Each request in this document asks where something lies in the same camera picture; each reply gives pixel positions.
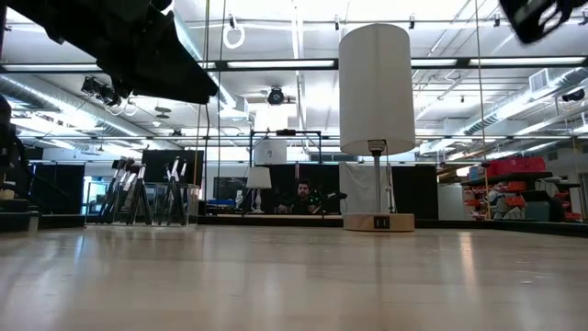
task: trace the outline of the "floor lamp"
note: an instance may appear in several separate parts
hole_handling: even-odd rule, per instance
[[[382,210],[379,174],[381,156],[406,153],[416,145],[411,75],[411,43],[404,29],[373,24],[341,40],[341,151],[373,156],[375,178],[373,212],[344,215],[346,230],[414,231],[414,215]]]

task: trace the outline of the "stand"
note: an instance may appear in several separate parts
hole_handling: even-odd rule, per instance
[[[132,199],[130,201],[130,212],[129,218],[127,219],[127,225],[135,224],[137,220],[137,212],[139,211],[139,204],[143,209],[145,216],[145,224],[151,225],[153,223],[153,217],[151,215],[151,208],[149,207],[149,200],[147,199],[147,189],[143,178],[145,177],[145,165],[141,166],[139,175],[137,175],[137,182],[135,183],[135,189],[132,191]]]
[[[117,169],[115,170],[113,178],[110,180],[110,184],[108,184],[107,194],[102,201],[102,206],[100,208],[100,213],[98,214],[99,221],[98,223],[104,224],[112,224],[114,221],[114,215],[112,212],[115,210],[117,205],[117,197],[120,193],[120,185],[123,184],[130,173],[130,167],[134,161],[132,159],[125,160],[121,158],[119,160],[119,164]],[[119,179],[119,173],[122,169],[125,169],[125,173]]]
[[[169,183],[167,184],[167,188],[165,189],[164,208],[167,208],[169,206],[169,218],[167,219],[167,225],[171,225],[172,215],[175,211],[176,215],[178,215],[180,218],[180,224],[182,226],[185,226],[187,225],[187,217],[186,211],[184,210],[184,199],[182,197],[182,191],[180,187],[177,185],[177,182],[179,182],[180,178],[184,178],[184,175],[186,174],[187,162],[184,162],[184,165],[182,166],[181,175],[178,175],[177,167],[179,165],[179,162],[180,158],[178,156],[174,161],[172,170],[170,171],[170,169],[167,168],[167,179]],[[163,220],[160,219],[157,222],[157,224],[161,225],[162,221]]]

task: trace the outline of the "white lamp shade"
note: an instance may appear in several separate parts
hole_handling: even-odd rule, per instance
[[[269,175],[269,168],[256,166],[249,169],[247,188],[272,188],[272,178]]]
[[[371,155],[368,141],[385,140],[399,154],[415,146],[411,44],[404,29],[373,24],[339,45],[341,151]]]

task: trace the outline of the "ceiling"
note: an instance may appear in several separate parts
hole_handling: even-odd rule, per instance
[[[411,38],[412,57],[583,56],[588,52],[588,43],[583,42],[585,29],[588,27],[577,24],[582,17],[581,9],[574,13],[570,24],[536,44],[523,46],[504,20],[498,0],[446,0],[443,5],[437,0],[227,0],[226,8],[223,8],[222,1],[213,1],[210,2],[209,30],[204,29],[206,3],[204,0],[175,0],[174,11],[185,22],[189,37],[201,51],[204,50],[205,34],[209,33],[209,52],[206,54],[202,51],[202,55],[210,61],[295,59],[297,54],[299,58],[307,59],[337,58],[340,38],[350,30],[372,22],[393,23],[407,29]],[[477,17],[480,42],[476,33],[476,3],[479,5]],[[232,14],[236,17],[237,25],[244,28],[244,43],[236,49],[223,45],[223,12],[227,14],[225,24],[228,24],[228,14]],[[497,14],[501,17],[501,24],[493,27]],[[415,23],[414,29],[408,29],[411,16]],[[341,22],[339,30],[334,28],[336,17]],[[293,47],[293,18],[298,20],[299,29],[303,30],[297,51]],[[94,61],[91,56],[68,43],[59,45],[53,42],[43,29],[13,11],[9,11],[7,25],[11,30],[5,34],[3,63]],[[228,39],[229,42],[236,42],[239,31],[230,31]],[[488,111],[504,98],[527,88],[528,77],[539,70],[509,68],[413,71],[417,134],[451,134],[447,131],[447,119],[466,120],[479,116],[482,106]],[[336,71],[300,72],[300,85],[295,71],[226,72],[216,75],[220,84],[231,95],[245,97],[249,101],[253,113],[266,108],[264,96],[272,86],[281,86],[293,102],[299,100],[301,87],[304,129],[335,135],[339,132]],[[110,79],[105,74],[92,76],[101,83],[110,84]],[[37,77],[70,95],[87,99],[87,95],[80,90],[85,79],[84,74],[37,74]],[[107,111],[93,98],[88,102]],[[119,113],[118,117],[121,119],[155,135],[167,135],[177,129],[196,134],[194,129],[198,123],[204,127],[207,125],[207,107],[152,97],[133,97],[131,103],[126,107],[125,105],[127,102],[123,102],[119,108],[110,109],[110,112]],[[572,114],[569,120],[578,120],[582,115],[580,111],[573,111],[583,107],[581,102],[560,106],[563,111]],[[156,107],[171,109],[170,119],[156,118]],[[250,130],[250,123],[245,120],[219,120],[217,109],[215,99],[208,105],[210,126],[215,130],[220,127],[221,135],[236,135]],[[300,129],[296,106],[280,106],[273,108],[273,111],[287,112],[288,126],[291,129]],[[504,125],[509,120],[524,120],[526,126],[531,126],[558,116],[559,111],[560,107],[556,109],[553,99],[542,100],[540,105],[517,112],[506,119],[507,121],[494,126],[504,126],[500,134],[514,134],[514,131],[509,131],[508,126]],[[562,120],[556,121],[530,133],[538,134],[558,128],[561,123]],[[189,145],[187,142],[176,144],[182,147]],[[463,144],[459,146],[460,149],[469,147],[471,146],[467,144],[465,147]]]

